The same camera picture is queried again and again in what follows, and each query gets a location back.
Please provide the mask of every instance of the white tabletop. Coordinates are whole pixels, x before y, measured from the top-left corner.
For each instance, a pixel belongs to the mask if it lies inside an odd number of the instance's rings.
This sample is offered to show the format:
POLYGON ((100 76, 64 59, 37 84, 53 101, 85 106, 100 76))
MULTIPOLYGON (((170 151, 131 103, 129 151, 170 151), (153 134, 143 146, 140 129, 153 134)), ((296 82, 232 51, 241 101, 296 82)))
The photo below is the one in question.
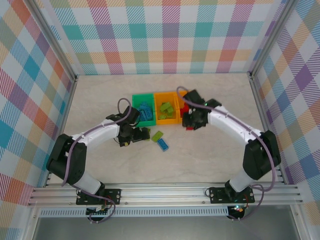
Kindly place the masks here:
MULTIPOLYGON (((180 85, 197 89, 205 100, 218 100, 236 117, 262 130, 247 75, 224 73, 81 76, 64 131, 81 133, 118 113, 119 98, 174 91, 180 85)), ((242 167, 244 147, 214 126, 196 131, 179 124, 150 128, 151 136, 164 133, 166 152, 151 140, 127 147, 109 140, 87 153, 86 170, 104 183, 191 183, 226 182, 242 167)), ((270 174, 262 178, 270 179, 270 174)), ((61 180, 52 177, 51 182, 61 180)))

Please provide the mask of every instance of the checkered pattern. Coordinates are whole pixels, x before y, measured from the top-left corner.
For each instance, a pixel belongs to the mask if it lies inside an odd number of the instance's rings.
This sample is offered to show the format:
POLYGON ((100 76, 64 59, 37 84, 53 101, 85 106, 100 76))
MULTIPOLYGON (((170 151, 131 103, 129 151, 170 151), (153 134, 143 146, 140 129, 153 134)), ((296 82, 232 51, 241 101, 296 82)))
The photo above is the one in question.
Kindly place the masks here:
MULTIPOLYGON (((274 0, 50 0, 86 75, 247 72, 274 0)), ((72 61, 70 52, 65 49, 72 61)))
POLYGON ((257 74, 282 164, 320 238, 320 2, 301 0, 257 74))
POLYGON ((24 2, 0 6, 0 239, 15 240, 72 82, 24 2))
POLYGON ((281 3, 279 5, 278 9, 276 10, 276 13, 273 16, 273 19, 272 19, 272 21, 271 21, 271 23, 270 23, 270 25, 268 27, 268 30, 265 32, 264 37, 263 37, 263 39, 262 39, 262 41, 261 41, 261 43, 259 45, 259 48, 258 48, 258 50, 256 51, 256 53, 254 55, 253 61, 252 61, 251 65, 250 65, 250 67, 249 67, 249 72, 251 72, 252 69, 254 68, 254 66, 255 66, 255 64, 257 62, 257 59, 259 58, 262 49, 265 47, 266 42, 268 41, 269 36, 270 36, 271 32, 273 31, 273 29, 274 29, 274 27, 276 25, 276 22, 278 21, 278 19, 279 19, 281 13, 282 13, 287 1, 288 0, 281 0, 281 3))

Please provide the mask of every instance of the mounting plate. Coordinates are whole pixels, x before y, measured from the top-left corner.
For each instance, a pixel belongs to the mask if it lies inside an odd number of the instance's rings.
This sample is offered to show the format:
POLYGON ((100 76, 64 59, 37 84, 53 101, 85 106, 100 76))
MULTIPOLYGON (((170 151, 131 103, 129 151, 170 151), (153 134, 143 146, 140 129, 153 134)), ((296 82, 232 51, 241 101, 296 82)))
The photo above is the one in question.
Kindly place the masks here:
POLYGON ((224 187, 210 187, 209 197, 211 204, 252 204, 255 202, 255 196, 252 188, 247 187, 237 201, 230 201, 229 197, 225 193, 224 187))
MULTIPOLYGON (((115 205, 119 205, 120 199, 121 199, 121 189, 118 189, 118 188, 105 189, 103 197, 111 199, 112 201, 114 201, 115 205)), ((77 194, 75 204, 76 205, 104 205, 105 200, 97 197, 89 196, 83 192, 79 192, 77 194)))

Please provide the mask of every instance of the cable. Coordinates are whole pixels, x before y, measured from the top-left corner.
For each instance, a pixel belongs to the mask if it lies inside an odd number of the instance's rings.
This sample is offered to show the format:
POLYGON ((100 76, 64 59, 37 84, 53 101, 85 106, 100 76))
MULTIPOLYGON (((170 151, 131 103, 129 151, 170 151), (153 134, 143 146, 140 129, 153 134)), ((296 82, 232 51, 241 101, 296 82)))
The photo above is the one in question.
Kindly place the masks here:
POLYGON ((210 198, 207 194, 207 191, 210 189, 210 187, 208 187, 205 191, 204 191, 204 195, 207 197, 207 198, 210 198))
POLYGON ((268 158, 269 158, 269 161, 270 161, 270 165, 271 165, 271 172, 272 172, 272 182, 270 184, 270 186, 267 188, 267 189, 264 189, 264 187, 261 185, 261 184, 258 184, 258 183, 255 183, 255 184, 252 184, 251 187, 253 189, 257 189, 259 191, 262 192, 262 195, 261 195, 261 199, 259 201, 259 203, 257 204, 257 206, 254 208, 254 210, 252 212, 250 212, 247 216, 243 217, 242 220, 244 219, 247 219, 248 217, 250 217, 253 213, 255 213, 257 211, 257 209, 260 207, 263 199, 264 199, 264 195, 265 195, 265 192, 269 192, 275 185, 275 182, 276 182, 276 169, 275 169, 275 164, 274 164, 274 161, 272 159, 272 156, 271 156, 271 153, 267 147, 267 145, 265 144, 265 142, 253 131, 251 131, 251 129, 249 127, 247 127, 245 124, 243 124, 241 121, 239 121, 238 119, 236 119, 235 117, 233 117, 232 115, 229 115, 227 112, 224 112, 224 111, 221 111, 219 109, 215 109, 213 107, 210 107, 210 106, 204 106, 204 105, 201 105, 201 104, 196 104, 192 101, 189 101, 187 99, 185 99, 183 96, 181 96, 180 92, 179 92, 179 89, 183 89, 187 92, 189 92, 189 90, 183 86, 178 86, 176 88, 176 93, 177 95, 179 96, 179 98, 181 98, 185 103, 187 103, 188 105, 190 106, 194 106, 196 108, 200 108, 200 109, 207 109, 207 110, 211 110, 211 111, 214 111, 214 112, 217 112, 219 114, 222 114, 224 115, 226 118, 230 118, 232 121, 234 121, 235 123, 237 123, 238 125, 240 125, 241 127, 243 127, 246 131, 248 131, 250 134, 252 134, 259 142, 260 144, 262 145, 262 147, 264 148, 268 158))
POLYGON ((66 184, 66 182, 67 182, 67 179, 68 179, 68 176, 69 176, 69 170, 70 170, 71 155, 72 155, 72 151, 74 150, 74 147, 75 147, 75 145, 77 144, 77 142, 79 142, 83 137, 85 137, 85 136, 88 135, 89 133, 93 132, 94 130, 97 130, 97 129, 100 129, 100 128, 104 128, 104 127, 107 127, 107 126, 110 126, 110 125, 113 125, 113 124, 120 123, 120 122, 122 122, 123 120, 125 120, 127 117, 129 117, 129 115, 130 115, 130 113, 131 113, 132 106, 131 106, 130 101, 129 101, 127 98, 124 98, 124 97, 123 97, 123 98, 120 98, 120 99, 119 99, 119 101, 118 101, 118 103, 117 103, 118 111, 119 111, 119 113, 120 113, 120 102, 121 102, 122 100, 127 101, 128 104, 129 104, 129 111, 127 112, 127 114, 126 114, 123 118, 121 118, 121 119, 119 119, 119 120, 117 120, 117 121, 113 121, 113 122, 106 123, 106 124, 104 124, 104 125, 101 124, 101 125, 95 126, 95 127, 91 128, 91 129, 87 130, 84 134, 80 135, 80 136, 72 143, 72 145, 71 145, 71 147, 70 147, 70 150, 69 150, 69 153, 68 153, 68 158, 67 158, 67 160, 66 160, 65 175, 64 175, 64 179, 63 179, 63 182, 62 182, 61 187, 63 187, 63 186, 66 184))
POLYGON ((104 217, 103 219, 101 219, 100 221, 93 221, 92 218, 91 218, 91 216, 93 215, 93 213, 90 213, 90 214, 89 214, 89 220, 90 220, 90 222, 91 222, 92 224, 100 224, 100 223, 103 223, 104 221, 107 221, 109 218, 111 218, 111 216, 112 216, 113 214, 115 214, 115 212, 116 212, 116 204, 115 204, 115 202, 112 201, 110 198, 107 198, 107 197, 104 197, 104 196, 98 196, 98 195, 91 194, 91 193, 89 193, 89 192, 86 192, 86 191, 84 191, 84 190, 81 190, 80 188, 78 188, 78 187, 76 187, 76 186, 74 186, 74 185, 73 185, 73 187, 74 187, 75 189, 77 189, 78 191, 83 192, 83 193, 86 194, 86 195, 89 195, 89 196, 94 197, 94 198, 97 198, 97 199, 103 199, 103 200, 105 200, 105 201, 110 202, 110 203, 113 205, 113 210, 112 210, 112 212, 110 213, 110 215, 109 215, 109 216, 105 216, 105 217, 104 217))

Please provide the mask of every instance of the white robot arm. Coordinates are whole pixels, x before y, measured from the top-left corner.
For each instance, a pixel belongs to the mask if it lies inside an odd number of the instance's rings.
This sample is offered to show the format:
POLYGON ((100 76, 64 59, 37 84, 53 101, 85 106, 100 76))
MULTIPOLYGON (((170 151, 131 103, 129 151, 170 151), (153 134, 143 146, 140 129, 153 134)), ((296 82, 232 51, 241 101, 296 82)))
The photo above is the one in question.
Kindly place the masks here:
POLYGON ((214 99, 205 101, 196 90, 188 92, 183 98, 193 103, 189 105, 189 112, 183 114, 182 125, 184 127, 196 130, 210 124, 218 127, 244 146, 242 169, 225 183, 224 192, 231 202, 241 198, 243 191, 272 169, 266 150, 257 137, 264 142, 270 152, 274 166, 281 163, 276 136, 271 131, 262 132, 247 125, 229 113, 220 102, 214 99))
POLYGON ((47 170, 61 179, 64 179, 65 175, 67 175, 66 182, 68 184, 89 194, 103 195, 104 184, 85 171, 87 152, 92 151, 109 139, 118 138, 120 147, 123 147, 129 145, 130 142, 135 143, 150 138, 149 132, 145 127, 142 129, 139 127, 134 128, 134 124, 140 115, 138 110, 132 107, 131 112, 128 112, 129 107, 124 113, 112 114, 87 132, 72 136, 60 135, 46 164, 47 170), (125 120, 121 120, 127 114, 128 117, 125 120), (71 151, 71 146, 74 142, 76 143, 71 151))

